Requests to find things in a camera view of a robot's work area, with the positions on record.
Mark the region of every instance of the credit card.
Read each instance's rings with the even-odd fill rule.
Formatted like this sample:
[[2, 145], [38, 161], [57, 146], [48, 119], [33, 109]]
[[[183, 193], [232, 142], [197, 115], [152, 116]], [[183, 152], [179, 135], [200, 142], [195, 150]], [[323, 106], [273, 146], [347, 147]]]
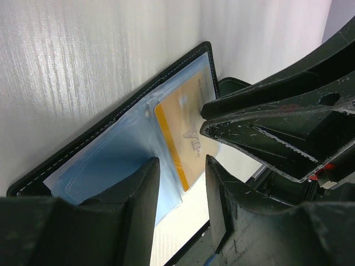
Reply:
[[218, 142], [199, 132], [204, 122], [202, 107], [214, 93], [208, 87], [213, 88], [206, 85], [204, 72], [199, 71], [154, 109], [184, 191], [205, 171], [206, 155], [216, 156], [219, 148]]

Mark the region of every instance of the textured white surface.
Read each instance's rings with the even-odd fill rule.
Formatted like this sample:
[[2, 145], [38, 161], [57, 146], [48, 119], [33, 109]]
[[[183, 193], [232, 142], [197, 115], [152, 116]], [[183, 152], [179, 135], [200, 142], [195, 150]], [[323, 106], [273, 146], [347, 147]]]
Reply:
[[[1, 1], [0, 195], [203, 40], [219, 78], [254, 83], [292, 64], [321, 43], [330, 2]], [[257, 167], [233, 152], [220, 155], [233, 174]], [[205, 197], [202, 178], [156, 229], [151, 265], [207, 220]]]

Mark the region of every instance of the card logo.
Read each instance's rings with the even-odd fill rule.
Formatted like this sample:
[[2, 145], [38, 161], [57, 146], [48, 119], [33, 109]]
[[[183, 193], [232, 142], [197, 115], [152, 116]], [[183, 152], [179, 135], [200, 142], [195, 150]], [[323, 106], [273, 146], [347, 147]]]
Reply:
[[199, 134], [197, 132], [197, 128], [196, 128], [195, 124], [192, 126], [192, 128], [188, 132], [186, 132], [184, 134], [184, 138], [185, 139], [192, 139], [191, 140], [192, 149], [194, 151], [197, 151], [198, 152], [197, 155], [200, 157], [201, 142], [200, 142]]

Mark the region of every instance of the plastic pocket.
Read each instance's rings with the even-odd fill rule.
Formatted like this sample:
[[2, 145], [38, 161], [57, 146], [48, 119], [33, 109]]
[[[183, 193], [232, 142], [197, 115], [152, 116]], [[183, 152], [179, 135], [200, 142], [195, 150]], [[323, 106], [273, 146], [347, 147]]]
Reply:
[[[184, 190], [154, 109], [196, 73], [203, 73], [209, 96], [215, 98], [207, 54], [202, 55], [142, 98], [116, 123], [83, 148], [44, 183], [52, 195], [80, 204], [135, 172], [150, 157], [160, 159], [160, 187], [155, 223], [181, 202]], [[203, 103], [196, 103], [202, 108]]]

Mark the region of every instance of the white stitching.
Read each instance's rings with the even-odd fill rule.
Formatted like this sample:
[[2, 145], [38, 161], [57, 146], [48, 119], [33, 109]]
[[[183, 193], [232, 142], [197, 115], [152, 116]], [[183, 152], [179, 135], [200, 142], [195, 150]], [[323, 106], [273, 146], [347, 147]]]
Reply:
[[[123, 110], [121, 110], [117, 115], [114, 116], [114, 118], [109, 121], [105, 126], [103, 126], [100, 130], [98, 130], [93, 136], [89, 137], [88, 139], [84, 140], [80, 145], [78, 145], [76, 148], [74, 148], [74, 150], [77, 150], [79, 146], [83, 146], [86, 142], [88, 142], [90, 139], [92, 139], [94, 136], [99, 135], [102, 131], [104, 131], [106, 128], [108, 128], [111, 124], [113, 124], [116, 121], [116, 118], [118, 116], [120, 116], [127, 108], [130, 108], [132, 105], [136, 104], [137, 101], [139, 101], [141, 99], [142, 96], [145, 96], [145, 94], [147, 93], [147, 91], [149, 91], [152, 87], [154, 87], [157, 83], [159, 83], [161, 80], [164, 80], [167, 76], [169, 76], [172, 72], [174, 72], [176, 69], [178, 69], [181, 65], [185, 64], [186, 61], [188, 61], [190, 58], [192, 58], [195, 54], [197, 54], [200, 50], [207, 48], [207, 53], [208, 53], [208, 57], [209, 57], [209, 62], [210, 62], [210, 66], [211, 66], [211, 71], [212, 71], [212, 81], [214, 84], [214, 89], [215, 89], [215, 94], [218, 96], [218, 91], [217, 91], [217, 84], [216, 84], [216, 80], [214, 77], [214, 71], [213, 71], [213, 67], [212, 67], [212, 60], [211, 60], [211, 53], [210, 50], [208, 49], [208, 46], [203, 46], [201, 47], [199, 50], [197, 50], [196, 52], [194, 52], [191, 56], [189, 56], [188, 58], [186, 58], [183, 62], [181, 62], [177, 67], [175, 67], [172, 71], [168, 72], [164, 77], [158, 79], [153, 85], [151, 85], [149, 88], [147, 88], [145, 91], [143, 91], [132, 103], [130, 103], [128, 106], [126, 106]], [[68, 157], [69, 154], [71, 154], [72, 152], [74, 152], [74, 150], [69, 151], [68, 154], [66, 154], [64, 156], [64, 158]], [[58, 162], [62, 161], [63, 158], [61, 158], [60, 160], [58, 160], [55, 164], [51, 165], [50, 168], [48, 168], [46, 171], [44, 171], [43, 173], [40, 174], [40, 176], [43, 176], [48, 170], [50, 170], [54, 165], [56, 165]], [[20, 191], [24, 190], [29, 184], [31, 184], [33, 181], [31, 181], [30, 183], [27, 183], [26, 185], [24, 185]]]
[[234, 83], [238, 83], [238, 84], [240, 84], [240, 85], [243, 85], [243, 86], [248, 87], [248, 85], [245, 85], [245, 84], [243, 84], [243, 83], [241, 83], [241, 82], [239, 82], [239, 81], [237, 81], [237, 80], [232, 80], [232, 79], [226, 79], [226, 80], [222, 81], [219, 85], [222, 85], [223, 83], [228, 82], [228, 81], [234, 82]]

